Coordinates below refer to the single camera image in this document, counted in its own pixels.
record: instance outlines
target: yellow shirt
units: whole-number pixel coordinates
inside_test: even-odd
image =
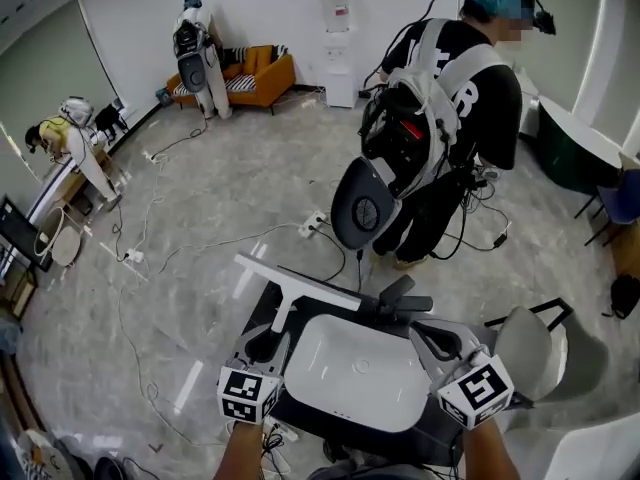
[[[60,137],[62,137],[61,147],[66,148],[67,146],[67,132],[69,131],[69,127],[71,123],[67,121],[64,117],[60,116],[52,116],[48,117],[42,123],[40,123],[40,137],[44,134],[45,130],[51,130],[56,132]]]

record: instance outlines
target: black t-shirt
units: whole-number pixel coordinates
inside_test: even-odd
[[[391,73],[403,68],[418,55],[420,40],[427,21],[413,25],[382,62]],[[479,30],[462,21],[449,21],[442,27],[437,43],[436,78],[450,60],[477,44],[491,44]],[[516,142],[522,113],[522,92],[508,66],[487,68],[465,85],[456,95],[461,128],[458,142],[451,150],[451,162],[467,158],[477,143],[476,152],[501,169],[513,169]]]

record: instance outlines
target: person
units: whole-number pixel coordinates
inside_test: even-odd
[[[213,480],[255,480],[262,459],[262,425],[236,423]],[[520,475],[504,446],[498,426],[486,421],[463,433],[467,480],[519,480]],[[409,464],[358,467],[350,460],[313,472],[308,480],[435,480],[427,470]]]
[[[122,195],[116,194],[113,190],[93,155],[90,139],[83,137],[83,130],[64,117],[49,117],[39,125],[32,126],[25,134],[25,142],[32,154],[36,152],[37,147],[48,151],[55,160],[70,154],[89,183],[107,200],[107,211],[113,210],[122,199]]]
[[[213,105],[218,110],[218,115],[222,119],[228,119],[231,117],[232,110],[229,106],[229,98],[227,97],[227,89],[220,65],[221,60],[224,58],[224,49],[213,20],[213,15],[210,10],[202,5],[202,0],[184,0],[183,8],[183,12],[176,20],[173,33],[176,33],[185,20],[193,24],[201,25],[209,33],[213,44],[206,48],[204,53],[207,82],[209,84],[209,90],[211,91],[211,98],[213,98]],[[208,96],[208,94],[203,95],[208,101],[199,101],[200,105],[204,108],[207,119],[213,117],[213,108],[211,108],[211,101]]]
[[[464,0],[461,19],[445,23],[438,38],[436,78],[449,61],[475,45],[520,41],[522,31],[532,28],[534,8],[535,0]],[[412,25],[383,60],[383,82],[395,68],[412,64],[426,24]],[[477,153],[484,166],[513,169],[522,113],[522,93],[513,71],[507,65],[489,67],[467,82],[453,101],[461,129],[451,148],[450,164],[468,163]],[[400,270],[425,261],[464,198],[468,174],[465,178],[462,173],[454,169],[405,198],[397,218],[374,241],[374,253],[383,256],[395,250],[395,267]]]

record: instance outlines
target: striped cushion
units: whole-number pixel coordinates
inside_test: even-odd
[[[182,82],[180,82],[180,85],[173,90],[174,96],[189,96],[189,94],[191,93],[187,91],[186,87]]]
[[[228,92],[254,92],[256,79],[253,75],[238,75],[225,82]]]
[[[245,60],[247,60],[247,50],[249,50],[249,48],[225,48],[225,60],[229,64],[243,63]],[[271,53],[271,62],[277,61],[280,57],[286,55],[287,53],[289,53],[289,48],[287,48],[286,46],[282,44],[274,45]]]

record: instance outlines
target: blue chair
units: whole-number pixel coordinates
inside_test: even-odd
[[[625,171],[620,180],[620,186],[617,188],[598,187],[598,195],[589,199],[574,218],[577,219],[598,196],[600,196],[602,206],[592,218],[597,217],[603,208],[607,210],[609,218],[607,223],[587,240],[585,246],[604,233],[611,224],[616,224],[619,226],[618,229],[602,244],[603,247],[609,245],[622,232],[624,229],[622,226],[633,224],[640,218],[640,169]]]

